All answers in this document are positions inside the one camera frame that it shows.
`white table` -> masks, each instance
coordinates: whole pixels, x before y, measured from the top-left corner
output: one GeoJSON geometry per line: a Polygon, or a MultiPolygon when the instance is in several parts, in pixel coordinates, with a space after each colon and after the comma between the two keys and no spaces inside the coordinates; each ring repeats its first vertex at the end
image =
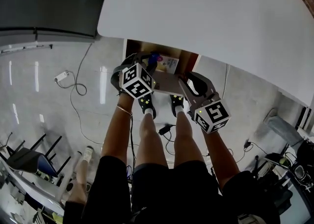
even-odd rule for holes
{"type": "Polygon", "coordinates": [[[217,59],[312,105],[314,20],[302,0],[105,0],[98,32],[217,59]]]}

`bracelet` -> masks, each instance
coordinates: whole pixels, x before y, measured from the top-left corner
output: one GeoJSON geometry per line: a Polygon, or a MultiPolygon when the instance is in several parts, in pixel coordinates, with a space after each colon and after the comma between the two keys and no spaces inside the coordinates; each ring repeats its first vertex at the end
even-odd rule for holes
{"type": "Polygon", "coordinates": [[[132,117],[132,112],[128,112],[127,110],[123,109],[121,106],[117,105],[118,108],[120,108],[122,111],[126,112],[132,117]]]}

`black sleeve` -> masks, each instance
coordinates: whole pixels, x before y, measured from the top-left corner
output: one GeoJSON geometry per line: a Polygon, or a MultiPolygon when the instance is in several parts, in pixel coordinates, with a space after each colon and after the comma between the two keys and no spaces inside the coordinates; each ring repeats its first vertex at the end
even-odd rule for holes
{"type": "Polygon", "coordinates": [[[81,223],[126,223],[131,214],[126,165],[118,158],[100,159],[81,223]]]}
{"type": "Polygon", "coordinates": [[[231,178],[223,188],[223,197],[235,214],[256,215],[267,224],[279,224],[280,218],[274,202],[267,197],[249,171],[231,178]]]}

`person's left arm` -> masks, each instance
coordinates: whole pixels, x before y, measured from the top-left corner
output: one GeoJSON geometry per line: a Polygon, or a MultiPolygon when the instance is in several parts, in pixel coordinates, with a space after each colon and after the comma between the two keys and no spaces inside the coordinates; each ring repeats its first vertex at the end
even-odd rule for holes
{"type": "Polygon", "coordinates": [[[131,214],[127,181],[127,149],[134,99],[122,93],[112,116],[102,149],[96,177],[82,215],[82,223],[91,221],[126,223],[131,214]]]}

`black shoe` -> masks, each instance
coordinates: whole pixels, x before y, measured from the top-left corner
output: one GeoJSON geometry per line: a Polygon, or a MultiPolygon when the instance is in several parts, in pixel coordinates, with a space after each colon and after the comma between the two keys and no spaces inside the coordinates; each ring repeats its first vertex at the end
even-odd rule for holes
{"type": "Polygon", "coordinates": [[[184,97],[180,97],[180,96],[177,96],[177,95],[170,95],[170,99],[171,99],[171,109],[172,109],[172,113],[175,117],[177,117],[177,114],[176,114],[176,106],[180,105],[182,106],[182,108],[184,108],[183,106],[183,100],[184,100],[184,97]]]}
{"type": "Polygon", "coordinates": [[[151,93],[138,99],[138,103],[139,103],[139,106],[142,108],[143,113],[145,113],[146,109],[150,108],[153,110],[153,119],[156,118],[156,110],[153,106],[151,93]]]}

